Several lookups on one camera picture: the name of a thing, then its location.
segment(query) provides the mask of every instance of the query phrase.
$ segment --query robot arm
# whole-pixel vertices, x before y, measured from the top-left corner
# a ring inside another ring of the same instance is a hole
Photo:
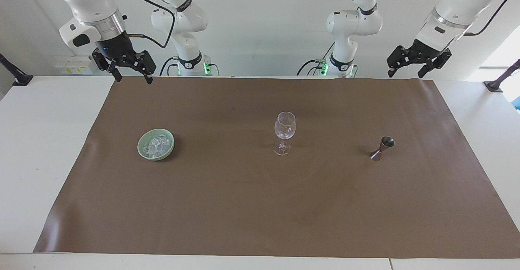
[[[460,39],[492,2],[440,0],[426,18],[412,46],[398,46],[388,57],[388,75],[392,77],[399,68],[414,63],[425,64],[418,72],[420,78],[433,69],[442,68],[451,56],[448,46]]]
[[[60,28],[67,46],[77,48],[94,42],[92,53],[100,70],[107,70],[117,81],[121,74],[116,66],[130,67],[141,72],[148,84],[156,65],[147,51],[135,52],[126,36],[125,16],[119,13],[114,0],[65,0],[74,18]]]
[[[336,43],[327,58],[327,75],[344,77],[353,63],[357,43],[353,35],[374,35],[383,26],[383,18],[377,11],[377,0],[352,0],[358,9],[355,11],[336,11],[327,18],[327,28]]]
[[[191,35],[206,29],[206,13],[192,0],[164,0],[175,12],[175,26],[171,34],[178,53],[180,74],[200,76],[207,74],[204,55],[199,50],[197,39]],[[155,29],[168,35],[172,17],[162,9],[156,9],[151,16]]]

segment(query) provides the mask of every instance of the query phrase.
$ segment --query white table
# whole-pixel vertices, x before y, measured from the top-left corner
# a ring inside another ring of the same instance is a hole
[[[32,252],[112,82],[109,76],[37,76],[26,87],[13,87],[0,101],[0,253]],[[520,158],[515,152],[520,115],[502,95],[487,92],[482,83],[435,83],[518,227]],[[390,269],[388,259],[0,255],[2,270],[32,268],[30,265],[66,269],[72,263],[98,269],[133,269],[135,265],[139,269],[171,265],[178,269]],[[392,259],[392,263],[394,270],[464,269],[464,265],[468,269],[489,265],[520,269],[520,259]]]

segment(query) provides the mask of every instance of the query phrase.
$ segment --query bowl of ice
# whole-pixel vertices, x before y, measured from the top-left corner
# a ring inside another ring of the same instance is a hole
[[[146,132],[137,143],[139,155],[145,159],[158,161],[165,159],[173,150],[173,135],[166,129]]]

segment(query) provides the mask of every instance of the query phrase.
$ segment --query brown paper mat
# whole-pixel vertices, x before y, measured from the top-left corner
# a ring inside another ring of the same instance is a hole
[[[151,162],[136,145],[157,127],[175,149]],[[34,251],[519,258],[520,233],[431,81],[126,77]]]

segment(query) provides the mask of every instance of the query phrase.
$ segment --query metal jigger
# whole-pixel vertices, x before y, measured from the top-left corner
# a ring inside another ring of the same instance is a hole
[[[381,160],[381,155],[383,151],[395,145],[395,141],[392,137],[385,136],[381,138],[381,143],[379,144],[379,149],[370,153],[370,159],[373,161]]]

